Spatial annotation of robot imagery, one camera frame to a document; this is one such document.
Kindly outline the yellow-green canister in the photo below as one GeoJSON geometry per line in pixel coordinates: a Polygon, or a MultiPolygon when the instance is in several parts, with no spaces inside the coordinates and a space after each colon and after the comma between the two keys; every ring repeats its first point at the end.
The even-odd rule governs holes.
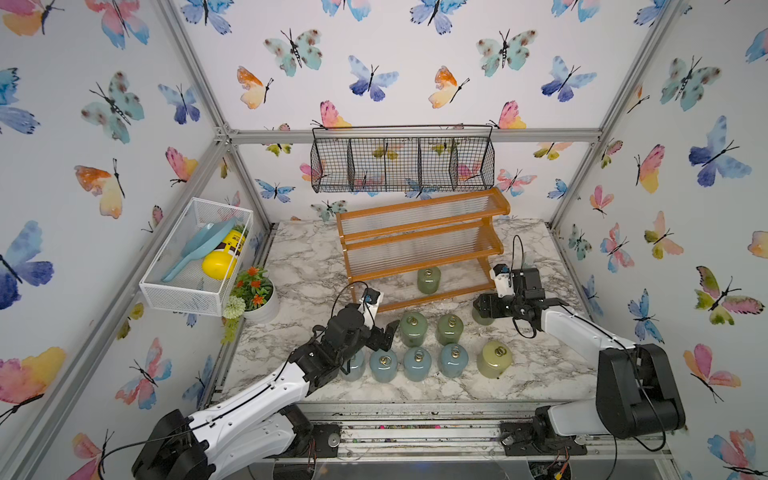
{"type": "Polygon", "coordinates": [[[477,368],[481,375],[498,379],[513,363],[511,349],[504,343],[491,340],[481,349],[477,357],[477,368]]]}

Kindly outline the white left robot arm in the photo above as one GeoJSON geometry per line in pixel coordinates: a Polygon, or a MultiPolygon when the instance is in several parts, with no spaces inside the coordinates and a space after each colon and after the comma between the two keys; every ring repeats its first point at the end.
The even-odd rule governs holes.
{"type": "Polygon", "coordinates": [[[299,408],[348,371],[363,349],[392,346],[398,322],[375,326],[376,305],[349,304],[317,325],[272,373],[190,415],[174,410],[155,425],[131,468],[136,479],[223,479],[262,459],[313,459],[322,444],[299,408]]]}

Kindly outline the blue canister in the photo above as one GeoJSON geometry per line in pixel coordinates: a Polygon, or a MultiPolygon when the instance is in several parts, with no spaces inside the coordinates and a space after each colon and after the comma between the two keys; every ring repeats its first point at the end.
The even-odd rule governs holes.
{"type": "Polygon", "coordinates": [[[445,345],[440,352],[439,368],[447,378],[457,378],[462,375],[469,363],[467,351],[458,343],[445,345]]]}
{"type": "Polygon", "coordinates": [[[354,382],[359,380],[366,368],[365,353],[360,350],[355,353],[349,360],[342,363],[340,367],[340,377],[347,382],[354,382]]]}
{"type": "Polygon", "coordinates": [[[390,383],[398,371],[398,358],[391,350],[377,350],[371,353],[369,367],[373,378],[379,383],[390,383]]]}
{"type": "Polygon", "coordinates": [[[424,381],[429,376],[431,366],[431,354],[423,347],[412,347],[404,355],[404,375],[409,381],[424,381]]]}

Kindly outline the small green canister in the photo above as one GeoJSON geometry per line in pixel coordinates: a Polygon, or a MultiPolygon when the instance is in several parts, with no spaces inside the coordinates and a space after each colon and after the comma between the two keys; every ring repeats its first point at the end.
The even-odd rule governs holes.
{"type": "Polygon", "coordinates": [[[481,313],[477,309],[472,309],[472,317],[475,320],[476,323],[483,325],[483,326],[489,326],[494,323],[494,319],[491,317],[484,317],[481,315],[481,313]]]}
{"type": "Polygon", "coordinates": [[[425,295],[435,294],[440,286],[441,270],[438,267],[424,268],[417,272],[417,288],[425,295]]]}

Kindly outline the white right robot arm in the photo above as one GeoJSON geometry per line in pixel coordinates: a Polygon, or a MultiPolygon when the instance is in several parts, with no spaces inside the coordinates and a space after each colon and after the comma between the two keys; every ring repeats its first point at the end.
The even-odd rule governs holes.
{"type": "Polygon", "coordinates": [[[503,425],[507,455],[572,453],[579,436],[639,440],[684,428],[686,413],[662,347],[620,337],[547,297],[535,268],[497,264],[489,276],[494,292],[473,302],[482,317],[524,321],[533,334],[553,336],[591,362],[597,374],[593,398],[539,407],[532,420],[503,425]]]}

